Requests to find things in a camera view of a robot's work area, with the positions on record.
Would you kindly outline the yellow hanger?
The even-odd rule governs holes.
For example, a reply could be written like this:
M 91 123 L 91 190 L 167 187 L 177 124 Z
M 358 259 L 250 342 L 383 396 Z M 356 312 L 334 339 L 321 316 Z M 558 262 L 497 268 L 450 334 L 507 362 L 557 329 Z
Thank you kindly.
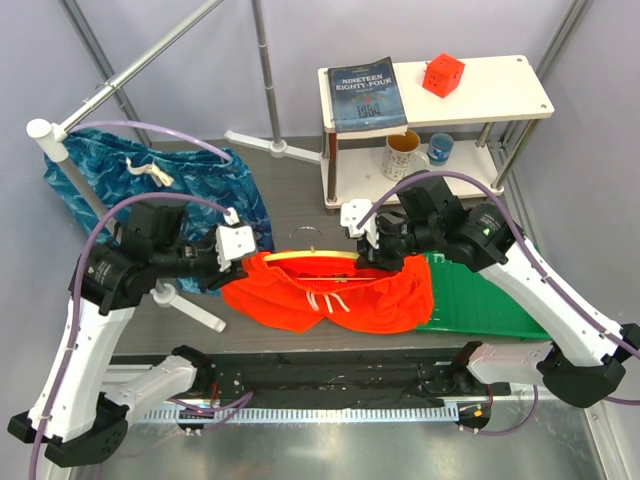
M 281 262 L 286 260 L 298 260 L 298 259 L 347 259 L 356 262 L 359 258 L 359 254 L 355 252 L 337 251 L 337 250 L 319 250 L 314 245 L 311 245 L 308 250 L 297 251 L 283 251 L 279 253 L 270 253 L 263 257 L 265 263 L 269 262 Z M 316 276 L 316 277 L 300 277 L 300 280 L 304 281 L 333 281 L 333 282 L 348 282 L 359 281 L 359 278 L 352 278 L 346 275 L 333 274 L 332 276 Z

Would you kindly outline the orange shorts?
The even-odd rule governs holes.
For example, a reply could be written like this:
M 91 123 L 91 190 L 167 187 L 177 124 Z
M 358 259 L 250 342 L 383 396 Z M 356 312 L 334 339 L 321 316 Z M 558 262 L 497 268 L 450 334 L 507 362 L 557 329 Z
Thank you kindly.
M 434 309 L 431 270 L 423 256 L 398 272 L 357 268 L 347 259 L 265 263 L 262 252 L 242 263 L 248 277 L 221 288 L 226 304 L 256 322 L 302 334 L 323 320 L 357 333 L 398 334 L 426 324 Z M 342 274 L 359 281 L 304 281 Z

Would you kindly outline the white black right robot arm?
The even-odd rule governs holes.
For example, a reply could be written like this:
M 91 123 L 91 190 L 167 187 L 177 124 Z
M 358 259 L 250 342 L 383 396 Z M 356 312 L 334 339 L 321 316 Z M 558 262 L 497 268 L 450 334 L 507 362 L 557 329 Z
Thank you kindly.
M 460 393 L 508 382 L 543 386 L 578 408 L 609 397 L 626 374 L 625 361 L 639 355 L 638 325 L 608 318 L 560 278 L 492 192 L 487 202 L 467 208 L 449 178 L 481 185 L 449 171 L 411 174 L 387 193 L 403 209 L 398 223 L 382 211 L 382 200 L 343 205 L 341 225 L 356 239 L 360 263 L 397 271 L 410 256 L 439 253 L 500 288 L 550 335 L 532 346 L 467 347 L 451 371 Z

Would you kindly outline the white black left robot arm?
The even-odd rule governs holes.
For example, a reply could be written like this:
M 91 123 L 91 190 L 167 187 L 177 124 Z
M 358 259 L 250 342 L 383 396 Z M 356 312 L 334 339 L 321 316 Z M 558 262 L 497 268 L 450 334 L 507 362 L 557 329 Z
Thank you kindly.
M 219 317 L 180 297 L 171 281 L 196 278 L 218 289 L 244 277 L 244 257 L 255 253 L 251 226 L 233 208 L 204 239 L 183 235 L 183 203 L 136 202 L 112 240 L 90 244 L 70 284 L 71 298 L 61 344 L 34 406 L 13 416 L 11 435 L 33 446 L 60 468 L 109 459 L 129 427 L 155 405 L 177 395 L 200 399 L 210 391 L 215 369 L 198 350 L 176 347 L 158 365 L 119 387 L 105 389 L 103 377 L 114 349 L 146 295 L 221 332 Z

